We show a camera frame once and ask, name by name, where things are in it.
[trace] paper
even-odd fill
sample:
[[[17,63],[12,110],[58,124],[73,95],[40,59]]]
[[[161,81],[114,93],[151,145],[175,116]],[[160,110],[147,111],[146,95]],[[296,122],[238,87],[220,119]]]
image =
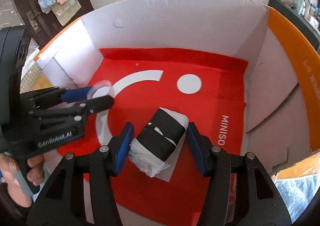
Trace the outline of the paper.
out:
[[[62,26],[65,26],[80,8],[78,0],[68,0],[63,5],[55,3],[51,6],[51,10]]]

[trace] blue towel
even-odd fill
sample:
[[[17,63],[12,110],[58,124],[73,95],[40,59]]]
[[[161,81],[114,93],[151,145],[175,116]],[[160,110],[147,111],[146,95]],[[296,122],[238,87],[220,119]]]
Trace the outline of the blue towel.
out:
[[[318,178],[319,175],[314,174],[276,181],[276,187],[287,206],[292,223],[299,218],[315,196],[319,188]]]

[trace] black tape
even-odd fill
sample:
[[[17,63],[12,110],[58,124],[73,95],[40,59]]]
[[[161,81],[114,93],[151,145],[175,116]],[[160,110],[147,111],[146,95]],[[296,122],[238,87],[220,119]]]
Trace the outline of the black tape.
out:
[[[155,131],[155,128],[160,130],[162,135]],[[149,121],[149,125],[145,126],[139,133],[137,140],[165,162],[176,149],[176,145],[185,131],[185,128],[172,116],[164,110],[158,109]]]

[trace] wooden surface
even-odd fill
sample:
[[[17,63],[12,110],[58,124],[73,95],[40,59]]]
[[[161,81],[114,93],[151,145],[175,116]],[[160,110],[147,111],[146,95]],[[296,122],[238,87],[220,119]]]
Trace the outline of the wooden surface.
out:
[[[45,75],[42,75],[35,86],[33,87],[33,90],[42,89],[42,88],[49,88],[53,87],[53,85],[50,83],[50,81],[47,79]]]
[[[68,23],[71,23],[82,15],[93,11],[90,0],[78,1],[81,5],[81,9],[70,19]],[[48,14],[42,13],[41,8],[38,4],[38,0],[14,0],[14,2],[21,18],[27,26],[28,31],[32,34],[33,39],[39,45],[40,50],[64,28],[59,23],[53,12],[49,12]],[[38,34],[35,34],[27,18],[26,14],[29,11],[32,11],[34,15],[38,12],[41,12],[41,14],[35,18],[41,29]]]
[[[296,163],[294,166],[280,171],[277,179],[297,178],[306,175],[312,175],[320,172],[320,153]]]

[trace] wrapped object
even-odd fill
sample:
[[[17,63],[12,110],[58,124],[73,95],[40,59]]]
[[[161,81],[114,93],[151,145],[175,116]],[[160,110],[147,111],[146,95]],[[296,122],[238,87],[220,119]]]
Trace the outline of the wrapped object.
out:
[[[159,108],[148,124],[133,139],[129,159],[140,171],[154,177],[169,167],[166,163],[188,128],[188,118],[180,113]]]

